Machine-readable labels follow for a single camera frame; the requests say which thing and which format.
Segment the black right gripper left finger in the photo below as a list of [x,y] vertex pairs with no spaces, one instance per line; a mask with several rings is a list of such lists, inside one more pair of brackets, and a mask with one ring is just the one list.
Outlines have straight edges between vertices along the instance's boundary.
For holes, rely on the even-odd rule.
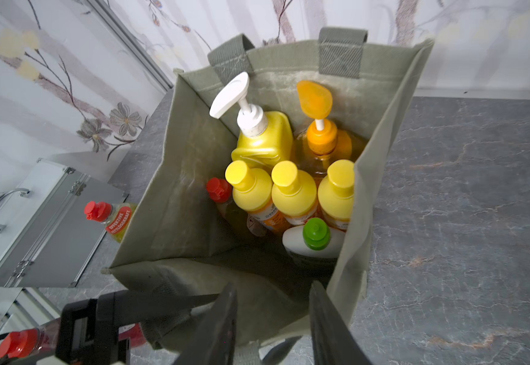
[[233,364],[237,290],[227,284],[174,364]]

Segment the large orange pump soap bottle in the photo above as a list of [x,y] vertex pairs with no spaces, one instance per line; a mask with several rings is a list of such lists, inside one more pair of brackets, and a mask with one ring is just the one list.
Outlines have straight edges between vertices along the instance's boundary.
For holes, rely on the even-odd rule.
[[329,89],[316,82],[300,81],[297,92],[301,110],[311,121],[295,136],[292,161],[320,183],[331,164],[354,158],[353,138],[329,120],[333,108]]

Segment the green bottle red cap front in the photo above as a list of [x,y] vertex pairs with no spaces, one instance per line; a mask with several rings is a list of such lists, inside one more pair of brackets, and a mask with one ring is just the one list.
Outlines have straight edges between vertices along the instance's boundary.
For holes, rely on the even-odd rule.
[[239,236],[246,234],[246,214],[234,202],[232,186],[225,180],[211,178],[206,184],[206,190],[211,200],[216,204],[220,215],[229,223]]

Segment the white bottle green cap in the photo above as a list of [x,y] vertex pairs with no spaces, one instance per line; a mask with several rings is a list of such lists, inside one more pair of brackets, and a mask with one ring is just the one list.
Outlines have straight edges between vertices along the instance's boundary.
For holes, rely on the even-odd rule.
[[298,267],[312,272],[329,272],[337,263],[345,237],[345,232],[314,217],[306,224],[284,232],[283,246]]

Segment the red soap bottle red cap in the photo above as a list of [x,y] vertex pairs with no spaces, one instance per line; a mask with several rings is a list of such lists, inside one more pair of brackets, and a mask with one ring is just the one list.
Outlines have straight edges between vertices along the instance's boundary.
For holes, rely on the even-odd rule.
[[[59,337],[60,319],[54,319],[36,328],[10,332],[0,345],[0,358],[25,358],[44,351],[53,351]],[[119,340],[129,339],[131,347],[138,348],[146,340],[139,324],[122,327]]]

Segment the green bottle red cap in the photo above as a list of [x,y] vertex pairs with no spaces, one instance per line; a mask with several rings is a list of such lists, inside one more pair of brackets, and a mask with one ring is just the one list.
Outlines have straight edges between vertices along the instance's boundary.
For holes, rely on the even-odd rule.
[[246,234],[246,214],[234,202],[232,186],[225,180],[211,178],[206,184],[206,190],[211,200],[216,204],[220,215],[229,223],[239,236]]
[[122,243],[137,207],[137,204],[128,202],[110,204],[91,201],[85,205],[84,213],[88,220],[101,223],[117,243]]

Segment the large yellow pump soap bottle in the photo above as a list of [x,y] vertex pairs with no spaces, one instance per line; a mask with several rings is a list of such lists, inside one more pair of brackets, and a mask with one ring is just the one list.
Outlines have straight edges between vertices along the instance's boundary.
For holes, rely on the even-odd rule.
[[240,135],[236,149],[231,152],[231,159],[269,172],[278,163],[290,159],[292,128],[286,114],[266,112],[261,106],[248,103],[249,86],[249,74],[243,71],[219,92],[212,102],[209,115],[218,119],[234,104],[238,104],[237,126]]

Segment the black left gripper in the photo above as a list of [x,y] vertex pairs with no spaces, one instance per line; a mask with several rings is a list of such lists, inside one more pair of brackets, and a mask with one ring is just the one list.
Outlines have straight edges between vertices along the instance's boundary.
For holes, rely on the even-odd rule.
[[211,304],[218,296],[121,290],[68,304],[60,317],[55,356],[67,364],[129,364],[130,340],[120,339],[121,327]]

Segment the green bottle red cap rear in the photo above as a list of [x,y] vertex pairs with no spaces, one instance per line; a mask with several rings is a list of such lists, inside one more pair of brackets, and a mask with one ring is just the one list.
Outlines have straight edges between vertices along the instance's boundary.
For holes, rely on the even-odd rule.
[[85,205],[84,213],[88,220],[101,223],[117,243],[122,243],[137,207],[137,204],[128,202],[110,204],[91,201]]

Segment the orange bottle yellow cap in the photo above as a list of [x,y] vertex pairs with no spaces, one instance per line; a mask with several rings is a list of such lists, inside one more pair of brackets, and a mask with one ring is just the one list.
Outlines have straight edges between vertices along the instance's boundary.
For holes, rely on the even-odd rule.
[[291,227],[272,200],[272,179],[265,170],[233,161],[225,171],[225,179],[233,187],[236,205],[269,231],[281,236]]
[[318,200],[325,222],[346,232],[353,213],[355,194],[355,164],[339,160],[327,169],[327,176],[318,187]]
[[287,221],[300,226],[318,213],[318,188],[313,177],[292,161],[272,169],[272,201]]

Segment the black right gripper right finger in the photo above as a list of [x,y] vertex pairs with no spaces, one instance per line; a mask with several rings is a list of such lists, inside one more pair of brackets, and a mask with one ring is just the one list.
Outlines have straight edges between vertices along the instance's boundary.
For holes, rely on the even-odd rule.
[[312,283],[309,302],[314,363],[371,365],[319,281]]

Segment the green fabric shopping bag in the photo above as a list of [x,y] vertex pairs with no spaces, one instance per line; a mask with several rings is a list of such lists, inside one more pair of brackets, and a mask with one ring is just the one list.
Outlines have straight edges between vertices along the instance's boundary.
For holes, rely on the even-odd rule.
[[430,56],[434,40],[414,47],[372,44],[365,30],[325,27],[316,40],[257,48],[238,35],[208,55],[209,65],[179,74],[156,170],[111,273],[129,290],[176,295],[237,288],[234,363],[277,364],[310,333],[314,280],[275,241],[236,236],[210,202],[205,185],[225,171],[240,135],[235,112],[210,117],[217,93],[234,76],[251,76],[248,97],[266,110],[304,123],[296,84],[328,87],[333,115],[368,139],[356,161],[353,221],[331,275],[321,281],[345,322],[367,294],[373,206],[388,153]]

